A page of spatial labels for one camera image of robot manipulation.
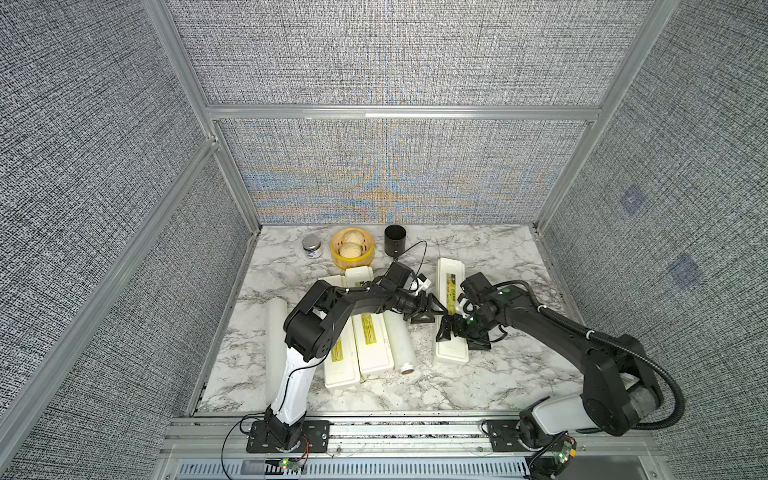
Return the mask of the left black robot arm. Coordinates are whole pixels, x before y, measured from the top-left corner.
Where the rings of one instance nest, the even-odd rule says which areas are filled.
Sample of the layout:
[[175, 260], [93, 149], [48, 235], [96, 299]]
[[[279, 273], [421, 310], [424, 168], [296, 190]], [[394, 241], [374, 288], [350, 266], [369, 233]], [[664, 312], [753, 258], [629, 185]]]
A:
[[271, 439], [292, 449], [302, 435], [309, 389], [318, 366], [330, 356], [347, 321], [362, 314], [401, 313], [405, 318], [444, 313], [431, 293], [410, 292], [390, 280], [342, 288], [316, 281], [284, 322], [286, 364], [277, 395], [264, 413]]

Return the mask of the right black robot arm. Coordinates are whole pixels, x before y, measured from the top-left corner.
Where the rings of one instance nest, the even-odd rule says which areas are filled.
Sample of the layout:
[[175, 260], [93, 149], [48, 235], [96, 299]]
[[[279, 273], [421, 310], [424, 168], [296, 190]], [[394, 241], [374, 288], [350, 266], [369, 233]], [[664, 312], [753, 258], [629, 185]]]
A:
[[467, 277], [452, 308], [439, 321], [436, 340], [463, 338], [490, 348], [490, 330], [515, 329], [535, 338], [583, 376], [581, 391], [546, 397], [526, 407], [517, 424], [520, 443], [541, 451], [569, 431], [622, 436], [662, 430], [686, 411], [681, 387], [631, 335], [615, 337], [584, 326], [542, 303], [522, 280], [492, 284], [482, 273]]

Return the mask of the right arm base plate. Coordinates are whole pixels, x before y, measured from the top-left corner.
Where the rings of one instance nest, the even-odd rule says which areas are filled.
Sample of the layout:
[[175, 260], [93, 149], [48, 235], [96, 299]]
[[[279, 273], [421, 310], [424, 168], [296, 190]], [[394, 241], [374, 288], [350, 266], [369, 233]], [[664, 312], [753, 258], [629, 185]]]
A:
[[568, 436], [568, 432], [561, 432], [556, 435], [527, 437], [517, 419], [482, 420], [479, 429], [486, 435], [494, 453], [533, 454], [545, 449], [557, 449]]

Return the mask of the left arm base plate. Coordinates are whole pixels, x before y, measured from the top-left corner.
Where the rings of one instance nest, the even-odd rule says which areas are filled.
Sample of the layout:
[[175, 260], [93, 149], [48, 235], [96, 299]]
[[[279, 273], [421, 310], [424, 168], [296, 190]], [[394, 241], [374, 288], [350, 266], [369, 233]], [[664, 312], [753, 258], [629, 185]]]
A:
[[329, 421], [301, 421], [286, 427], [277, 422], [255, 421], [250, 428], [246, 452], [249, 454], [326, 453], [330, 438]]

